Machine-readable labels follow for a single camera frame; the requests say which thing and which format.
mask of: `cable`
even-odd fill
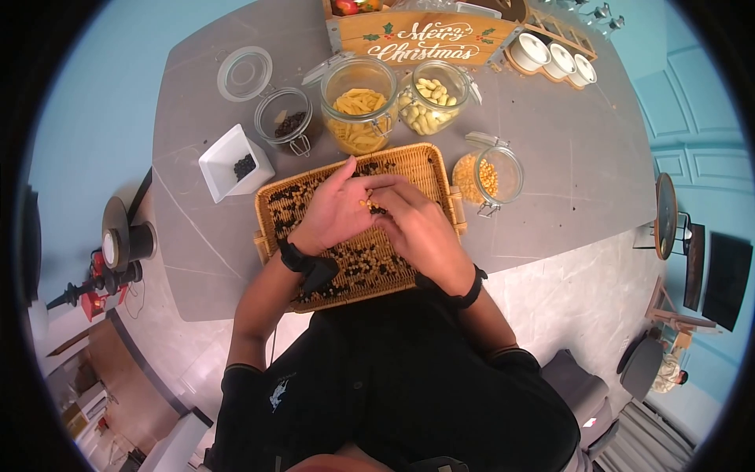
[[[131,295],[133,294],[135,297],[139,296],[139,292],[136,291],[134,288],[134,283],[131,282],[128,284],[128,293]],[[123,304],[126,306],[126,313],[131,317],[131,319],[138,319],[139,313],[141,313],[142,308],[144,308],[144,298],[146,297],[146,283],[144,282],[144,279],[142,279],[142,306],[139,307],[139,310],[137,311],[137,315],[133,316],[131,314],[131,311],[128,309],[128,297],[126,297],[125,300],[123,300]]]

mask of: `shirt logo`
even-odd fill
[[[273,391],[273,395],[270,396],[270,405],[273,406],[273,413],[276,412],[276,408],[281,404],[280,396],[285,393],[286,385],[288,385],[288,379],[278,384],[278,387]]]

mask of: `black wristband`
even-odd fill
[[[281,250],[281,261],[292,272],[300,272],[304,275],[304,283],[301,289],[306,296],[338,275],[338,263],[330,258],[318,258],[302,254],[299,249],[288,239],[279,239],[278,247]]]
[[[459,310],[464,310],[471,307],[472,304],[477,301],[477,297],[479,297],[479,293],[482,290],[482,280],[488,278],[488,274],[485,273],[484,270],[477,267],[476,264],[474,265],[474,270],[475,277],[472,288],[470,288],[469,293],[467,293],[463,297],[461,295],[451,296],[445,293],[438,286],[438,284],[419,272],[417,272],[417,275],[414,276],[414,283],[417,284],[417,287],[419,288],[427,288],[429,290],[438,292],[438,294],[446,301],[446,303],[452,305],[454,308],[458,308]]]

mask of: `black monitor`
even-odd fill
[[[742,306],[753,246],[742,239],[719,233],[710,235],[710,271],[703,316],[734,330]]]

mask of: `white floor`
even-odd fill
[[[155,223],[148,192],[135,222]],[[630,400],[616,365],[627,342],[646,324],[655,280],[664,270],[654,251],[632,249],[633,231],[552,258],[490,274],[485,283],[513,327],[519,345],[541,365],[568,348],[587,371],[610,387],[614,415]],[[134,342],[160,378],[187,407],[217,419],[232,320],[184,322],[173,301],[162,257],[142,261],[144,280],[118,312]],[[275,359],[307,328],[311,314],[287,314],[278,325]],[[214,428],[197,448],[201,458]]]

